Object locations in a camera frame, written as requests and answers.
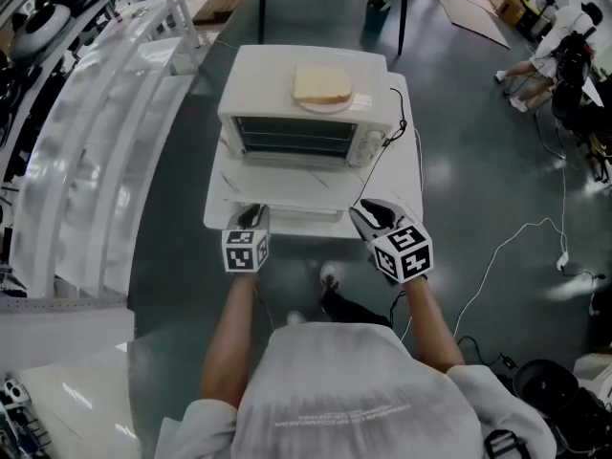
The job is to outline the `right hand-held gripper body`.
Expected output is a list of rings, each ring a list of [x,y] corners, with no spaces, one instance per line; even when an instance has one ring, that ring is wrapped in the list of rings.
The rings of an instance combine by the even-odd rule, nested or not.
[[[376,268],[395,283],[404,284],[433,268],[432,242],[423,228],[408,225],[369,243]]]

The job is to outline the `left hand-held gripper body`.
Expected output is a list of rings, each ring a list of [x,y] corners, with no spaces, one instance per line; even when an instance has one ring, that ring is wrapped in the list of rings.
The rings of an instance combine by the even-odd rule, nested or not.
[[[224,229],[221,242],[227,273],[257,273],[269,257],[269,233],[264,229]]]

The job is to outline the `white oven door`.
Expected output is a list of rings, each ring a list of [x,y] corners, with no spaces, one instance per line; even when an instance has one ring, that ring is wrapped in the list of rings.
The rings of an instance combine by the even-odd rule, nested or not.
[[[266,205],[277,218],[336,222],[353,204],[362,187],[352,171],[275,167],[237,163],[220,169],[227,192],[236,205]]]

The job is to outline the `white oven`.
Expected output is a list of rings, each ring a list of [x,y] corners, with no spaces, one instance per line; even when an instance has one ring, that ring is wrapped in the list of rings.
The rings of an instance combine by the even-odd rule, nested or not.
[[[372,97],[368,110],[307,111],[292,99],[295,67],[341,68],[353,93]],[[328,47],[245,45],[239,48],[218,107],[233,155],[248,161],[320,166],[369,165],[395,127],[382,55]]]

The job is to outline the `person's left forearm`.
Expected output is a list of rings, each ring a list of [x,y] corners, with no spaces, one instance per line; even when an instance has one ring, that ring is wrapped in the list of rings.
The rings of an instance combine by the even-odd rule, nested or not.
[[[200,393],[238,408],[249,381],[251,325],[257,275],[238,274],[212,335],[203,362]]]

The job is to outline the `person's right forearm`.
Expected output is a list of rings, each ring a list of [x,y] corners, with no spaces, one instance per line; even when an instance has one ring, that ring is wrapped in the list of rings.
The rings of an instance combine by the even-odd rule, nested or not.
[[[404,291],[421,362],[443,374],[465,365],[427,279],[421,275],[407,281]]]

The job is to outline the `small white table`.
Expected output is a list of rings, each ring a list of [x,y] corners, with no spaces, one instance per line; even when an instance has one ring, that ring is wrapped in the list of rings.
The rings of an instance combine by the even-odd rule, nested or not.
[[[357,174],[362,182],[361,190],[351,206],[360,198],[381,199],[402,207],[411,218],[421,220],[424,210],[419,149],[413,127],[406,81],[404,76],[395,73],[390,73],[388,78],[393,89],[391,92],[392,111],[397,114],[399,119],[405,118],[406,130],[399,139],[391,143],[380,153],[371,165],[345,170]],[[301,168],[287,163],[273,165],[263,162],[244,162],[232,154],[229,148],[228,135],[224,129],[221,129],[212,164],[203,217],[203,223],[209,229],[223,230],[227,226],[232,214],[242,207],[224,200],[224,194],[227,192],[227,189],[220,176],[222,166],[226,164],[233,165],[239,162],[275,167]],[[342,170],[315,168],[313,166],[305,168],[331,171]],[[270,233],[331,238],[357,239],[359,237],[350,220],[348,210],[336,222],[277,218],[271,215]]]

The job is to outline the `person's right shoe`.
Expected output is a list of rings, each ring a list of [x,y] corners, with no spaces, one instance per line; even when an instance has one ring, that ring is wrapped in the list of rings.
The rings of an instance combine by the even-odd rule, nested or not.
[[[325,263],[321,267],[319,281],[321,285],[321,295],[326,295],[327,293],[335,294],[339,291],[340,280],[335,267],[331,263]]]

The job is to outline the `person's black trouser leg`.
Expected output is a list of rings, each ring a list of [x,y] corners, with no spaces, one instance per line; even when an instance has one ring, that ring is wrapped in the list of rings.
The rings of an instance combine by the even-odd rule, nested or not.
[[[335,290],[324,291],[320,298],[320,305],[323,312],[334,322],[391,327],[387,317],[378,315],[364,306],[346,299]]]

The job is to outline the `pink plate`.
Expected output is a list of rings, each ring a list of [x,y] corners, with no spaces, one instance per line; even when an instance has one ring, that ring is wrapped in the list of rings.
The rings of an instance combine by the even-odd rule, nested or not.
[[[320,91],[292,91],[292,99],[299,107],[314,113],[333,114],[344,111],[352,104],[354,93],[335,94]]]

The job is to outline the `person's light grey t-shirt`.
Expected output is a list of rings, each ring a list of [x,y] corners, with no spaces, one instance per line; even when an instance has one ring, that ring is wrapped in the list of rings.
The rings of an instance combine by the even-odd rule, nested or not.
[[[166,419],[155,459],[489,459],[508,430],[555,459],[542,417],[483,365],[439,372],[380,325],[275,330],[239,405],[193,402]]]

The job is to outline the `bread slice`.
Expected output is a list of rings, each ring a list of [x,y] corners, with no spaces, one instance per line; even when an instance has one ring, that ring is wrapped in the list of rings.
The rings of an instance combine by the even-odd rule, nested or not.
[[[298,65],[295,67],[292,97],[300,103],[336,104],[348,101],[353,83],[341,68]]]

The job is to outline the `white metal shelf rack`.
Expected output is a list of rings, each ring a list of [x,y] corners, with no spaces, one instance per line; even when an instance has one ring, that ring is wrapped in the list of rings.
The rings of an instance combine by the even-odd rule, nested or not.
[[[120,4],[0,183],[0,300],[126,297],[153,176],[201,40],[186,0]]]

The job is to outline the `black round floor device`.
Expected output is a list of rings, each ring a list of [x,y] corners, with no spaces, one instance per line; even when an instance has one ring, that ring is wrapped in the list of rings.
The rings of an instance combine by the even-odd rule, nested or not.
[[[574,398],[579,391],[579,382],[562,365],[538,359],[518,369],[513,389],[518,399],[546,416],[553,416]]]

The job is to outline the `teal waste bin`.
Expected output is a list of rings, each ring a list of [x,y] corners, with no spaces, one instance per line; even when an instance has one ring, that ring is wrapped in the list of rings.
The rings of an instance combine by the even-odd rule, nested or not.
[[[390,4],[383,0],[369,0],[366,5],[364,29],[379,34],[390,12]]]

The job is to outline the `black office chair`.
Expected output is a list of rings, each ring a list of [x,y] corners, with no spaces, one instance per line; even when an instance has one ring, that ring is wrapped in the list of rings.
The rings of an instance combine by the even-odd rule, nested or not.
[[[583,103],[581,91],[567,83],[560,83],[553,94],[552,112],[562,126],[579,138],[578,145],[586,144],[588,160],[596,161],[601,173],[595,180],[607,184],[612,166],[612,76],[595,85],[602,106],[595,101]]]

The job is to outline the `flat cardboard sheet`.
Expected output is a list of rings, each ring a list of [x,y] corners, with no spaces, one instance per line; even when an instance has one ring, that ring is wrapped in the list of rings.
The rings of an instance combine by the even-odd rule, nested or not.
[[[458,27],[477,33],[509,49],[504,34],[497,24],[499,19],[489,0],[438,0],[450,22]]]

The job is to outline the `white desk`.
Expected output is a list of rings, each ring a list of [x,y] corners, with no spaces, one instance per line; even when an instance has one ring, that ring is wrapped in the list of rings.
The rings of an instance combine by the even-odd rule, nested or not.
[[[130,398],[130,344],[12,374],[51,439],[54,459],[153,459]]]

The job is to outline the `white round device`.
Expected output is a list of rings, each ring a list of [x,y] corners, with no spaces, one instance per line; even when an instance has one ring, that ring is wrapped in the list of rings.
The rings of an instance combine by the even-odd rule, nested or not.
[[[71,11],[63,5],[43,6],[15,34],[10,46],[10,59],[22,61],[43,51],[61,34],[70,19]]]

